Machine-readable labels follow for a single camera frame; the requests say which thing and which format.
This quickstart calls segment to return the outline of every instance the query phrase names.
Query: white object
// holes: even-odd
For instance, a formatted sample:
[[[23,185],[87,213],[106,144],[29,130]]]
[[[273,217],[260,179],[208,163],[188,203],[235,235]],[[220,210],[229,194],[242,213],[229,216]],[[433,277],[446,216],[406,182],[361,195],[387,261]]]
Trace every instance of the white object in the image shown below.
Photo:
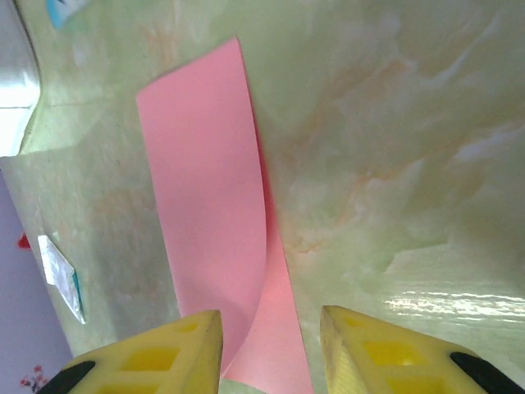
[[[75,269],[48,236],[39,236],[38,240],[46,282],[58,289],[77,320],[85,324]]]
[[[39,101],[33,49],[12,0],[0,0],[0,157],[19,153]]]

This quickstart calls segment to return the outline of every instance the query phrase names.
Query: paper sheet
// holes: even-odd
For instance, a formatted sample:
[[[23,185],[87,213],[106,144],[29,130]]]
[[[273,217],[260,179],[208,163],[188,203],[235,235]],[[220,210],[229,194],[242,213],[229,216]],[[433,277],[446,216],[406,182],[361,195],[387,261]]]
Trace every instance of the paper sheet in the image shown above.
[[[239,42],[137,103],[181,315],[221,311],[227,378],[313,392]]]

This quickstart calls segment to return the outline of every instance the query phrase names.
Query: marble-pattern surface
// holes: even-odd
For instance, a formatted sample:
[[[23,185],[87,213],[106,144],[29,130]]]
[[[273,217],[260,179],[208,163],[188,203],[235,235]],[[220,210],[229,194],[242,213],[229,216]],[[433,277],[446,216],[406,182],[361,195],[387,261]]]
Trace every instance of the marble-pattern surface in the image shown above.
[[[75,354],[178,316],[134,96],[237,35],[316,392],[324,304],[525,384],[523,0],[93,0],[62,31],[18,3],[43,96],[0,164],[79,272]]]

